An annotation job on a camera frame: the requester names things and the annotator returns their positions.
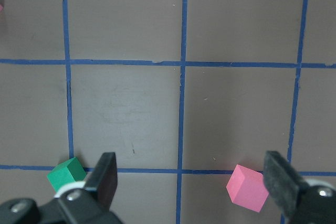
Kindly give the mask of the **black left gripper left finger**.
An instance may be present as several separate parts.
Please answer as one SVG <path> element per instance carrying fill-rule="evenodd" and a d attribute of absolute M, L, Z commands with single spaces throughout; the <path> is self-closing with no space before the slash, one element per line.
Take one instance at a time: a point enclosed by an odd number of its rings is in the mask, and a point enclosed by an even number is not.
<path fill-rule="evenodd" d="M 115 152 L 105 152 L 99 158 L 84 189 L 105 209 L 109 210 L 118 186 Z"/>

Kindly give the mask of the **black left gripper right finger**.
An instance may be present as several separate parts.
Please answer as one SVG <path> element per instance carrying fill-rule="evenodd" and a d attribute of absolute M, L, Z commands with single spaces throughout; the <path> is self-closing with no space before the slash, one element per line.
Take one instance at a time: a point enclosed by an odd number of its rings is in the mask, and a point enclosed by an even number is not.
<path fill-rule="evenodd" d="M 285 218 L 294 216 L 301 196 L 310 185 L 277 151 L 267 151 L 264 158 L 264 185 Z"/>

